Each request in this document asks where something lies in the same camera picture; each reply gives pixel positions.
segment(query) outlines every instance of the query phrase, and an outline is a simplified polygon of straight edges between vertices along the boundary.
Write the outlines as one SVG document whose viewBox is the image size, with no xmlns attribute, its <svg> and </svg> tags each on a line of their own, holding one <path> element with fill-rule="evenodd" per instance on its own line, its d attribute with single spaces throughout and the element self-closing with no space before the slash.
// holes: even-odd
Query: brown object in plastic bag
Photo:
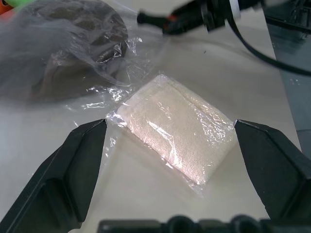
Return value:
<svg viewBox="0 0 311 233">
<path fill-rule="evenodd" d="M 92 62 L 101 67 L 99 75 L 94 65 L 76 55 L 66 54 L 65 59 L 59 61 L 58 56 L 51 54 L 42 79 L 28 93 L 30 99 L 73 98 L 89 93 L 95 85 L 111 85 L 105 76 L 115 78 L 126 53 L 128 34 L 120 15 L 108 4 L 100 0 L 41 0 L 26 6 L 20 13 L 30 13 L 47 23 L 69 21 L 70 26 L 77 27 L 77 34 L 70 32 L 72 36 L 86 41 L 85 49 Z"/>
</svg>

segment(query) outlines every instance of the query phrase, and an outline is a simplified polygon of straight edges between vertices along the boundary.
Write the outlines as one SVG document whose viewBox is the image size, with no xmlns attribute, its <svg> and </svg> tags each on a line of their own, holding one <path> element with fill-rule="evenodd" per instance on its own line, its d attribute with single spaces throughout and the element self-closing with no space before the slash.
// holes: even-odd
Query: gray surface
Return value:
<svg viewBox="0 0 311 233">
<path fill-rule="evenodd" d="M 311 70 L 311 37 L 268 25 L 276 58 L 279 61 Z M 281 71 L 288 102 L 303 153 L 311 158 L 311 78 Z"/>
</svg>

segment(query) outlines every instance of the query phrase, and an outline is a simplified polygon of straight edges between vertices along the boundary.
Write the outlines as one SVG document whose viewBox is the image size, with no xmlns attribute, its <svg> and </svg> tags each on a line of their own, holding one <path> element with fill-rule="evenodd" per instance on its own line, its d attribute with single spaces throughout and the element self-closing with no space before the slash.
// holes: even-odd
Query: sponge in plastic wrap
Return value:
<svg viewBox="0 0 311 233">
<path fill-rule="evenodd" d="M 179 170 L 195 191 L 236 143 L 232 121 L 165 75 L 146 84 L 111 118 Z"/>
</svg>

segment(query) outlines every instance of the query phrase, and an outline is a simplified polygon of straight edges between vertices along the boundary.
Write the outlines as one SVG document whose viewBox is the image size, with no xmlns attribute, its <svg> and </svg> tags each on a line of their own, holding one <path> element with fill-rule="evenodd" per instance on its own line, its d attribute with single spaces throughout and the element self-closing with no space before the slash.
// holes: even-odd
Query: orange part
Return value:
<svg viewBox="0 0 311 233">
<path fill-rule="evenodd" d="M 0 15 L 3 13 L 12 10 L 13 7 L 6 3 L 4 0 L 0 0 Z"/>
</svg>

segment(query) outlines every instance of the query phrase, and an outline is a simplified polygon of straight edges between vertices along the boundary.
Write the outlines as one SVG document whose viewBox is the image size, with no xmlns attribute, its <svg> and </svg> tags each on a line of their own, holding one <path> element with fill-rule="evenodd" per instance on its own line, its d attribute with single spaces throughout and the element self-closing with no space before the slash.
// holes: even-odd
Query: sealed plastic package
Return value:
<svg viewBox="0 0 311 233">
<path fill-rule="evenodd" d="M 30 3 L 1 25 L 0 95 L 35 101 L 99 92 L 113 101 L 111 89 L 127 95 L 165 44 L 160 33 L 138 28 L 136 16 L 113 1 Z"/>
<path fill-rule="evenodd" d="M 155 150 L 198 193 L 233 145 L 233 122 L 195 93 L 158 75 L 109 119 Z"/>
</svg>

